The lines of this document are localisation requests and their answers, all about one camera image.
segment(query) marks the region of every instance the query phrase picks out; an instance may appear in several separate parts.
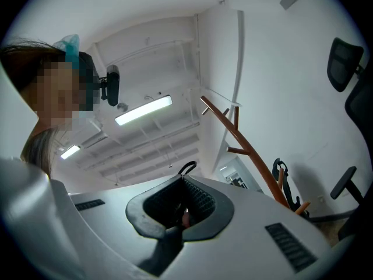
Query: cable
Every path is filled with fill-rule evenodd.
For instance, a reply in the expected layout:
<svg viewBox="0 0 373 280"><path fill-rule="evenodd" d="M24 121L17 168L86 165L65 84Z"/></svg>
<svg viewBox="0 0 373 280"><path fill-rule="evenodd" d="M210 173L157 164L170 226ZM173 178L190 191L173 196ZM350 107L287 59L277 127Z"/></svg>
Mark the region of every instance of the cable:
<svg viewBox="0 0 373 280"><path fill-rule="evenodd" d="M190 167L184 174L188 174L190 171L192 171L195 167L197 167L197 162L196 161L191 161L189 163L186 163L182 168L181 170L178 172L178 174L181 174L185 168L187 168L188 166L192 166Z"/></svg>

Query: brown hair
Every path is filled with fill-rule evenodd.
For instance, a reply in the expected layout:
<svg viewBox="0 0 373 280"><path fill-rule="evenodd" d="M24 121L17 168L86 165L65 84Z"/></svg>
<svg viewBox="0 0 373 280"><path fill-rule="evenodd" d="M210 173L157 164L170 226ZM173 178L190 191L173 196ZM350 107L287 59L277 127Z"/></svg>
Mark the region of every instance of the brown hair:
<svg viewBox="0 0 373 280"><path fill-rule="evenodd" d="M37 41L21 40L0 48L0 61L9 79L20 92L36 80L38 70L46 62L63 61L65 52ZM22 151L28 163L41 168L51 177L51 145L57 129L47 129L30 137Z"/></svg>

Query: woman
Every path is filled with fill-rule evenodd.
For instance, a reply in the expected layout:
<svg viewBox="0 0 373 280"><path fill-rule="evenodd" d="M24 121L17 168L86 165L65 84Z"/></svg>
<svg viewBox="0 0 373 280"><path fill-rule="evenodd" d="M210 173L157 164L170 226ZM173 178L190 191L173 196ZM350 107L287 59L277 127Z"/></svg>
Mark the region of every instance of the woman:
<svg viewBox="0 0 373 280"><path fill-rule="evenodd" d="M52 46L23 40L1 47L0 61L39 117L21 158L51 177L51 145L58 127L69 122L74 111L93 110L100 101L92 58L79 52L79 37L72 35Z"/></svg>

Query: coat rack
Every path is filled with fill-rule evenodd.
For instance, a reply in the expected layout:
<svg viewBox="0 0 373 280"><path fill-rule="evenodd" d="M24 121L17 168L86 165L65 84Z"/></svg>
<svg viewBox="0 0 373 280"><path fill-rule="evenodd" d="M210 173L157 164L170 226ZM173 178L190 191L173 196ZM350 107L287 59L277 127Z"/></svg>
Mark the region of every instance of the coat rack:
<svg viewBox="0 0 373 280"><path fill-rule="evenodd" d="M246 140L243 134L240 133L238 130L238 117L240 114L240 108L234 107L234 123L231 123L230 120L226 117L229 109L226 109L224 113L220 112L218 108L214 106L205 96L201 96L201 101L205 103L207 108L203 111L202 115L205 115L209 110L215 114L215 116L224 124L224 126L228 129L228 131L233 135L233 137L237 140L237 142L242 146L242 149L239 148L231 148L228 147L227 151L232 153L239 153L240 155L247 155L250 157L252 162L254 163L255 167L258 169L260 174L262 175L264 181L266 182L268 188L270 189L273 197L276 201L284 205L285 207L289 208L289 205L286 201L284 194L282 193L282 181L283 180L283 173L284 171L280 171L279 183L275 180L272 176L271 172L269 171L267 165L265 165L262 158L258 155L256 150L251 146L251 144ZM296 214L301 214L306 207L310 204L310 202L303 203L296 211Z"/></svg>

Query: fluorescent light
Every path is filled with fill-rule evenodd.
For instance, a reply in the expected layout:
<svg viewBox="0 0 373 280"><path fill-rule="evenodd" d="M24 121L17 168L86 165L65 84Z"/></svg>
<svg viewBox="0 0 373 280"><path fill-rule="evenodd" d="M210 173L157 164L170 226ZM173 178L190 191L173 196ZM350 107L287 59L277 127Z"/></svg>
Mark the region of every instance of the fluorescent light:
<svg viewBox="0 0 373 280"><path fill-rule="evenodd" d="M171 96L164 96L160 99L153 100L148 104L142 105L136 109L131 110L130 112L124 113L123 115L118 116L115 121L119 125L124 125L129 123L132 120L135 120L141 116L147 115L151 112L157 111L164 107L167 107L173 103Z"/></svg>
<svg viewBox="0 0 373 280"><path fill-rule="evenodd" d="M66 158L70 157L70 155L77 152L79 149L79 146L73 145L61 155L61 158L65 160Z"/></svg>

